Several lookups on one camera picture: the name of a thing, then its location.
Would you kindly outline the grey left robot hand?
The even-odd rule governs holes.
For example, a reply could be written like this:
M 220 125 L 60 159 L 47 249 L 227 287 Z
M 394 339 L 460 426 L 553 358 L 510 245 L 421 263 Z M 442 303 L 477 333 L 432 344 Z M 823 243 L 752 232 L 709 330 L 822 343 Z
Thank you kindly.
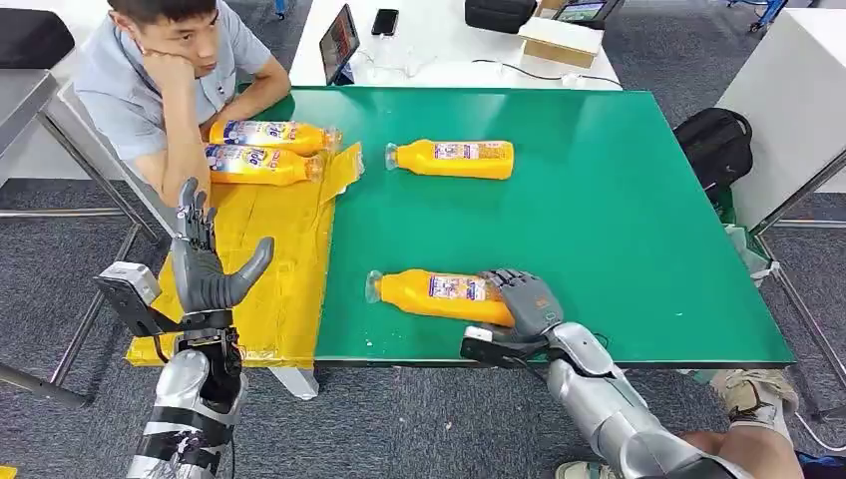
M 251 258 L 233 273 L 223 271 L 216 251 L 216 210 L 206 209 L 207 194 L 189 178 L 181 187 L 177 236 L 171 245 L 175 285 L 183 312 L 226 310 L 240 304 L 269 267 L 274 238 L 261 239 Z

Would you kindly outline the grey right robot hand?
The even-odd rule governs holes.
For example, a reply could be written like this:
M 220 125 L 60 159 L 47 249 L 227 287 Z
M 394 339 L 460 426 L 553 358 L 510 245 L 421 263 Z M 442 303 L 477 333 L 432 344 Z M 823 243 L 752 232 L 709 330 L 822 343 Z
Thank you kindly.
M 539 340 L 564 322 L 563 309 L 548 285 L 527 271 L 510 268 L 480 272 L 510 312 L 514 325 L 506 336 L 518 342 Z

